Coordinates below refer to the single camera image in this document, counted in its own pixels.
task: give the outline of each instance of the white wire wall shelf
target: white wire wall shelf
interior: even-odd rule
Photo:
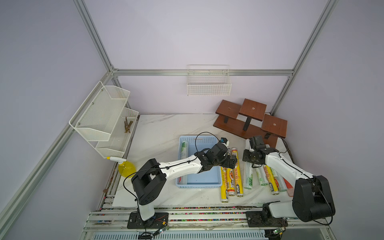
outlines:
[[[229,65],[188,65],[188,96],[228,96],[231,87]]]
[[[100,90],[92,102],[81,117],[75,119],[78,109],[69,124],[103,158],[123,157],[139,112],[126,108],[129,91],[101,82],[95,88]]]

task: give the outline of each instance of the black mounting plate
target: black mounting plate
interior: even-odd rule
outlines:
[[[255,152],[250,152],[249,150],[245,149],[243,151],[243,162],[250,162],[252,164],[262,165],[265,164],[265,158],[256,159]]]
[[[269,217],[263,220],[261,211],[245,212],[248,227],[286,227],[288,223],[283,218]]]
[[[141,220],[140,214],[133,212],[129,215],[127,224],[128,229],[144,229],[144,228],[163,228],[163,221],[168,224],[168,213],[167,212],[156,212],[153,217],[144,221]]]

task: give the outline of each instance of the black metal stand leg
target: black metal stand leg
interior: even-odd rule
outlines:
[[[265,139],[268,139],[270,136],[271,136],[271,134],[267,132],[267,133],[265,134],[264,138],[265,138]]]
[[[245,121],[245,124],[243,127],[244,131],[248,130],[249,124],[251,123],[251,119],[252,119],[251,117],[247,117],[247,120]]]

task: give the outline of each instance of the yellow spray bottle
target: yellow spray bottle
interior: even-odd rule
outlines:
[[[118,162],[119,163],[119,173],[123,176],[123,177],[128,177],[129,175],[133,174],[134,172],[136,172],[136,168],[135,168],[135,165],[133,165],[133,163],[131,162],[128,162],[126,159],[124,158],[121,158],[121,157],[107,157],[107,159],[109,160],[112,160],[112,161],[115,161],[115,162]]]

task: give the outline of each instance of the black cable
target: black cable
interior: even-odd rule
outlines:
[[[275,237],[277,237],[278,235],[270,233],[270,234],[264,234],[264,236],[267,237],[267,238],[275,238]]]
[[[197,151],[197,152],[198,152],[199,150],[197,149],[196,140],[197,140],[197,137],[198,137],[200,134],[203,134],[203,133],[209,133],[209,134],[213,135],[213,136],[218,140],[218,142],[220,142],[220,140],[219,140],[213,133],[210,133],[210,132],[201,132],[201,133],[199,133],[199,134],[196,136],[196,138],[195,138],[195,148],[196,148],[196,151]]]
[[[155,221],[163,222],[163,225],[165,227],[168,226],[168,224],[165,221],[163,221],[163,220],[156,219]],[[159,229],[157,229],[156,232],[153,233],[153,237],[159,235],[162,228],[163,228],[163,226],[160,226]]]
[[[196,150],[197,150],[196,139],[197,139],[197,137],[198,137],[200,134],[202,134],[202,133],[199,133],[199,134],[196,136],[196,138],[195,138],[195,147],[196,147]],[[134,175],[134,174],[136,174],[136,173],[138,173],[138,172],[143,172],[143,171],[148,171],[148,170],[169,169],[169,168],[174,167],[174,166],[177,166],[177,165],[181,165],[181,164],[184,164],[184,163],[190,163],[190,162],[194,161],[195,159],[197,159],[197,156],[196,156],[194,159],[192,159],[192,160],[188,160],[188,161],[185,161],[185,162],[180,162],[180,163],[175,164],[175,165],[172,165],[172,166],[165,166],[165,167],[157,167],[157,168],[143,169],[143,170],[139,170],[139,171],[136,171],[136,172],[134,172],[134,173],[128,175],[128,176],[124,179],[122,185],[123,185],[123,187],[125,188],[125,190],[127,190],[130,194],[132,194],[132,196],[135,197],[135,201],[136,201],[136,203],[137,203],[137,213],[140,214],[140,210],[139,210],[139,199],[138,199],[138,197],[137,197],[135,194],[133,194],[131,191],[129,191],[129,190],[125,187],[125,181],[126,181],[130,176],[132,176],[132,175]],[[144,229],[145,229],[145,235],[147,236],[147,228],[145,227],[145,225],[144,225]]]
[[[321,195],[323,196],[325,202],[327,203],[328,208],[329,208],[329,211],[330,211],[331,214],[332,214],[332,208],[331,208],[331,206],[329,205],[327,199],[325,198],[323,191],[322,191],[318,186],[315,185],[314,181],[313,181],[310,177],[308,177],[305,173],[303,173],[303,172],[300,171],[299,169],[297,169],[297,168],[291,166],[290,164],[288,164],[288,163],[284,160],[284,158],[280,155],[280,153],[286,153],[286,152],[288,151],[288,144],[287,144],[287,142],[286,142],[285,140],[283,140],[281,137],[278,137],[278,138],[280,138],[280,139],[285,143],[284,145],[285,145],[285,149],[286,149],[285,152],[279,152],[279,157],[283,160],[283,162],[285,162],[285,164],[287,164],[288,166],[292,167],[293,169],[296,169],[296,170],[299,171],[301,174],[303,174],[304,176],[306,176],[306,177],[308,178],[308,181],[311,181],[311,182],[313,183],[313,185],[314,185],[315,187],[317,187],[317,189],[319,190],[319,192],[320,192]],[[321,222],[318,222],[318,221],[316,221],[316,220],[313,220],[313,221],[314,221],[314,222],[317,222],[317,223],[319,223],[319,224],[321,224],[321,225],[324,225],[324,226],[329,226],[329,225],[332,223],[332,221],[333,221],[333,216],[331,216],[331,221],[330,221],[329,223],[321,223]]]
[[[255,163],[252,163],[252,168],[258,168],[258,167],[255,167],[254,165],[260,165],[258,167],[262,167],[263,165],[262,164],[255,164]]]

